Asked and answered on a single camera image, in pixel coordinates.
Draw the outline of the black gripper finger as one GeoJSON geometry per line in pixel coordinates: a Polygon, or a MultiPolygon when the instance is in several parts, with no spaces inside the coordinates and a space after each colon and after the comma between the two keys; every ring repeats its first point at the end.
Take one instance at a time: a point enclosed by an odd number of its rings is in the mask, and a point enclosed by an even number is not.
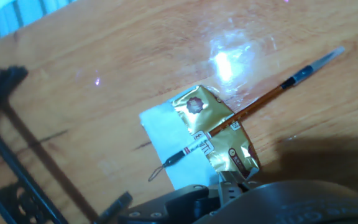
{"type": "Polygon", "coordinates": [[[123,193],[116,199],[100,216],[93,222],[93,224],[109,224],[113,223],[117,216],[127,209],[132,203],[133,198],[129,192],[123,193]]]}

